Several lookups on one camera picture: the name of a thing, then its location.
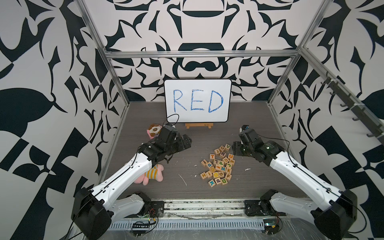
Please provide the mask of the wooden block letter D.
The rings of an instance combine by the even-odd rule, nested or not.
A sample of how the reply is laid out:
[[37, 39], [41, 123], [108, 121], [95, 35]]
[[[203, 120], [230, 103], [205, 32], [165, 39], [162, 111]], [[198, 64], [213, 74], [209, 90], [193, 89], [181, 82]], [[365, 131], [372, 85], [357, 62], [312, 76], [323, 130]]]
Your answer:
[[226, 184], [228, 184], [227, 179], [225, 179], [225, 178], [221, 179], [221, 184], [222, 184], [222, 185], [226, 185]]

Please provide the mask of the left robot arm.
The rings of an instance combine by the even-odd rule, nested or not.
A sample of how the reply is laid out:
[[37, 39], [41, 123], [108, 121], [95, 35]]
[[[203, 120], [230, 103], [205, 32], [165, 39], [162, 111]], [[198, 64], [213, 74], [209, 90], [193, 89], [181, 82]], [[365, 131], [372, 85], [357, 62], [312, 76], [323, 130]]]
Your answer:
[[75, 194], [72, 222], [88, 240], [97, 240], [112, 223], [130, 215], [145, 215], [151, 202], [147, 195], [132, 194], [121, 200], [119, 196], [160, 161], [169, 161], [191, 146], [188, 135], [181, 135], [174, 126], [166, 124], [159, 136], [141, 144], [132, 159], [111, 177]]

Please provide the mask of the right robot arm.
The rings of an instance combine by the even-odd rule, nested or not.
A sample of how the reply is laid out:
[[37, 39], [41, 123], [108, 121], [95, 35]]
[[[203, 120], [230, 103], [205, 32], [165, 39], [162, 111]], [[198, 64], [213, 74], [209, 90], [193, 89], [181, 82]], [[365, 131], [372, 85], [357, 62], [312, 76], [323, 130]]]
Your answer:
[[258, 203], [246, 202], [247, 216], [285, 213], [314, 224], [330, 240], [341, 240], [358, 216], [358, 198], [350, 190], [341, 191], [298, 163], [287, 150], [269, 139], [263, 142], [254, 129], [243, 125], [240, 141], [232, 145], [235, 156], [251, 157], [284, 175], [309, 200], [301, 200], [268, 190]]

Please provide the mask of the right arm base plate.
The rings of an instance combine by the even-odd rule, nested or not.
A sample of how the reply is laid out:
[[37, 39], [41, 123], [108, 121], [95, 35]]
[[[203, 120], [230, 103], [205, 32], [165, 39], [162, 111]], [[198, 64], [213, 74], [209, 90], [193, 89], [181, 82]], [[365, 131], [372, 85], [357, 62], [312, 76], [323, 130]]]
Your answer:
[[265, 200], [245, 200], [245, 214], [248, 217], [270, 215], [269, 202]]

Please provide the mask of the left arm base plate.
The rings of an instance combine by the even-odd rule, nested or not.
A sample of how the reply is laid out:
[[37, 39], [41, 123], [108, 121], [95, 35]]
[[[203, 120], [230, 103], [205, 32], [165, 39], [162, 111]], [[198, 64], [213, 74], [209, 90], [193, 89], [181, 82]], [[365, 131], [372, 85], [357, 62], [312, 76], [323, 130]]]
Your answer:
[[141, 216], [148, 215], [151, 218], [161, 217], [164, 214], [165, 202], [164, 201], [151, 201], [145, 202], [142, 210], [140, 211]]

